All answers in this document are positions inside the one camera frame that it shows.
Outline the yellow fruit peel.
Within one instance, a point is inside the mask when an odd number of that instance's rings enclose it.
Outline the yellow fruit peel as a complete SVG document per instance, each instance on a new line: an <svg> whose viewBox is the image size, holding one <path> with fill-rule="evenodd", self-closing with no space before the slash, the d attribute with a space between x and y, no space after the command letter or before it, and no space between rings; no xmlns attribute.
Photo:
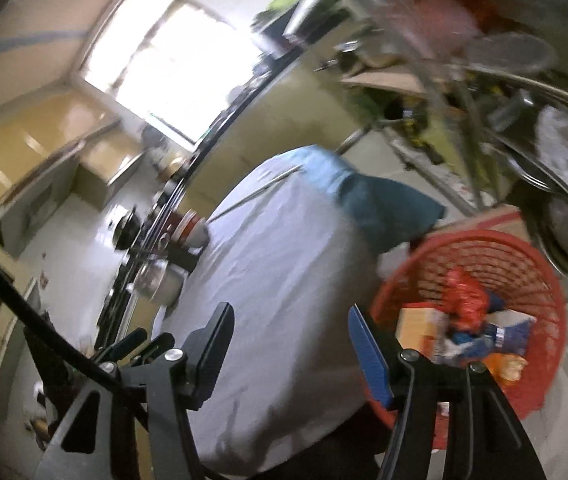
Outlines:
<svg viewBox="0 0 568 480"><path fill-rule="evenodd" d="M491 353L482 359L499 386L511 387L522 378L528 362L517 354Z"/></svg>

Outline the white orange cardboard box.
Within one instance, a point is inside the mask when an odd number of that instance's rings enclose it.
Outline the white orange cardboard box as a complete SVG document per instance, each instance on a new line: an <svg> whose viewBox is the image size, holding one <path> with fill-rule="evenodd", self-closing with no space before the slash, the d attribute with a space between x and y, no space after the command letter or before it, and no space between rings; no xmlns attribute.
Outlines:
<svg viewBox="0 0 568 480"><path fill-rule="evenodd" d="M447 313L428 302L405 304L399 311L396 338L403 349L412 349L437 362L449 325Z"/></svg>

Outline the blue toothpaste box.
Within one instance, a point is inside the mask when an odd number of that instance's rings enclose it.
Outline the blue toothpaste box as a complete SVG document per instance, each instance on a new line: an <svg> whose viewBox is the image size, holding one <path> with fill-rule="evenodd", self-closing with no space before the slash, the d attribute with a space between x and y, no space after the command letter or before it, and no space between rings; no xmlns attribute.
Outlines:
<svg viewBox="0 0 568 480"><path fill-rule="evenodd" d="M515 310L488 314L477 336L456 333L450 339L450 356L454 360L481 360L491 353L524 356L537 318Z"/></svg>

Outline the red plastic bag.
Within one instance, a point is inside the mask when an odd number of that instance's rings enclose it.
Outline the red plastic bag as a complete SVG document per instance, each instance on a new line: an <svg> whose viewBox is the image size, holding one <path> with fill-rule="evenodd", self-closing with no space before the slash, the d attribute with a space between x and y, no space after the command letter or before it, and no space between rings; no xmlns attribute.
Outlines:
<svg viewBox="0 0 568 480"><path fill-rule="evenodd" d="M444 276L442 306L458 332L477 334L488 314L488 292L476 278L460 266L450 269Z"/></svg>

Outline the black wok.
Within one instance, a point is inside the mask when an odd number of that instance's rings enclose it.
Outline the black wok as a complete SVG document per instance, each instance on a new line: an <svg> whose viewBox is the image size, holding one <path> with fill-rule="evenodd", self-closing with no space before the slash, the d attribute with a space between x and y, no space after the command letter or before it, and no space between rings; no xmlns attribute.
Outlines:
<svg viewBox="0 0 568 480"><path fill-rule="evenodd" d="M128 250L141 229L141 219L133 207L117 223L113 232L113 245L118 252Z"/></svg>

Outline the black chopstick holder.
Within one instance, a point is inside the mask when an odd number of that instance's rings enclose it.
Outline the black chopstick holder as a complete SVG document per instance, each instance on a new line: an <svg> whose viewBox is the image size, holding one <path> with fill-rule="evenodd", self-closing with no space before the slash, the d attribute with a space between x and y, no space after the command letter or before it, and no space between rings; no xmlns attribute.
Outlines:
<svg viewBox="0 0 568 480"><path fill-rule="evenodd" d="M186 273L192 273L198 263L199 254L178 242L170 240L166 248L166 259L170 264L178 266Z"/></svg>

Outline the red plastic basket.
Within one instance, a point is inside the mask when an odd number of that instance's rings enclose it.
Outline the red plastic basket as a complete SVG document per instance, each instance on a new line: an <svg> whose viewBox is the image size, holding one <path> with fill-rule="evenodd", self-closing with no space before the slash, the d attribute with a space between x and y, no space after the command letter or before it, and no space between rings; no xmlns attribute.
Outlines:
<svg viewBox="0 0 568 480"><path fill-rule="evenodd" d="M566 301L560 281L536 248L493 230L429 237L380 286L369 314L386 330L397 326L411 302L440 304L446 273L459 266L505 301L505 307L536 318L522 378L503 391L520 419L542 408L561 364L567 339Z"/></svg>

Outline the stacked red white bowls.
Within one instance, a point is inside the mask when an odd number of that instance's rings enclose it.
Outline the stacked red white bowls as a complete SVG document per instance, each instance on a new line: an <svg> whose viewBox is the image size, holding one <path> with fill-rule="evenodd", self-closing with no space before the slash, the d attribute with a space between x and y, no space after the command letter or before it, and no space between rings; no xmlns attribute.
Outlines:
<svg viewBox="0 0 568 480"><path fill-rule="evenodd" d="M195 210L188 210L173 231L170 240L186 248L204 248L210 241L207 220Z"/></svg>

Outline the grey tablecloth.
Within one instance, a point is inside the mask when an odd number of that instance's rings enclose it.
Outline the grey tablecloth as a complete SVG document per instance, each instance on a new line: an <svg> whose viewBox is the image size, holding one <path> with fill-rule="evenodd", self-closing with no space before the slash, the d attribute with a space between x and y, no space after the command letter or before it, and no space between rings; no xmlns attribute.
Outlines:
<svg viewBox="0 0 568 480"><path fill-rule="evenodd" d="M214 392L190 416L205 466L245 478L373 479L390 433L365 400L348 312L374 298L380 256L423 237L446 210L310 145L263 162L214 214L296 165L209 225L162 327L184 341L218 304L235 312Z"/></svg>

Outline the long white stick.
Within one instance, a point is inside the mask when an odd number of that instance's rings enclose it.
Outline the long white stick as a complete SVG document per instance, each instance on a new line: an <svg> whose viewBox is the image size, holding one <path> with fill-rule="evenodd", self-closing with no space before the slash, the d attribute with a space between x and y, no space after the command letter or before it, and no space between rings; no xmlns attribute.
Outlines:
<svg viewBox="0 0 568 480"><path fill-rule="evenodd" d="M282 174L279 174L278 176L272 178L264 185L261 185L260 188L256 188L256 190L253 190L251 193L241 198L238 202L236 202L232 206L229 206L225 210L218 212L218 214L213 214L212 216L210 216L207 220L208 223L216 222L217 220L223 218L227 214L230 214L232 211L237 210L237 208L240 208L241 206L248 204L258 196L263 194L264 192L267 192L267 190L270 190L270 188L273 188L276 184L286 180L288 177L292 176L293 174L296 174L296 172L298 172L299 170L301 170L301 165L296 165L290 169L287 169L286 171L282 172Z"/></svg>

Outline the metal storage shelf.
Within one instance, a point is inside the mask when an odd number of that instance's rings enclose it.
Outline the metal storage shelf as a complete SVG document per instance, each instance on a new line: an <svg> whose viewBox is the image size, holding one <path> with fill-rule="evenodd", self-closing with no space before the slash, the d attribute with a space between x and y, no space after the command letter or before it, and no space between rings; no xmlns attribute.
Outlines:
<svg viewBox="0 0 568 480"><path fill-rule="evenodd" d="M568 0L330 0L374 25L458 131L474 192L534 191L545 248L568 259Z"/></svg>

